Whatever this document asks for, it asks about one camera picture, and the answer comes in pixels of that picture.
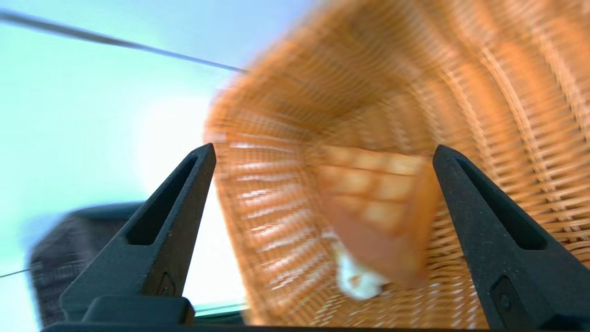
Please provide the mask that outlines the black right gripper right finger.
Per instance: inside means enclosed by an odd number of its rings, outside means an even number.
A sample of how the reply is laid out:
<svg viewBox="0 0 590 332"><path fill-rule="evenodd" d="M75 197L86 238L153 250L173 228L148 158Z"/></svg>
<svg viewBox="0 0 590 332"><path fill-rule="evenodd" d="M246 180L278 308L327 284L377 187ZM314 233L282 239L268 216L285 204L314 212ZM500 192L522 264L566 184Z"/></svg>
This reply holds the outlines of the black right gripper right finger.
<svg viewBox="0 0 590 332"><path fill-rule="evenodd" d="M589 328L589 269L459 151L433 166L489 327Z"/></svg>

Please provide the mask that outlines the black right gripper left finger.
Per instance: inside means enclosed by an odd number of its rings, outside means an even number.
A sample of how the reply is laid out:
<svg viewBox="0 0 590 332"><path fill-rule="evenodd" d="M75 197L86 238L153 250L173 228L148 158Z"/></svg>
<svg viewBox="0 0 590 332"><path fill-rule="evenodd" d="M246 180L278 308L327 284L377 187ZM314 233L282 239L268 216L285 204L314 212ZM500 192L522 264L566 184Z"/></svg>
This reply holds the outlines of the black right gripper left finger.
<svg viewBox="0 0 590 332"><path fill-rule="evenodd" d="M186 323L186 277L216 166L191 151L61 295L68 322Z"/></svg>

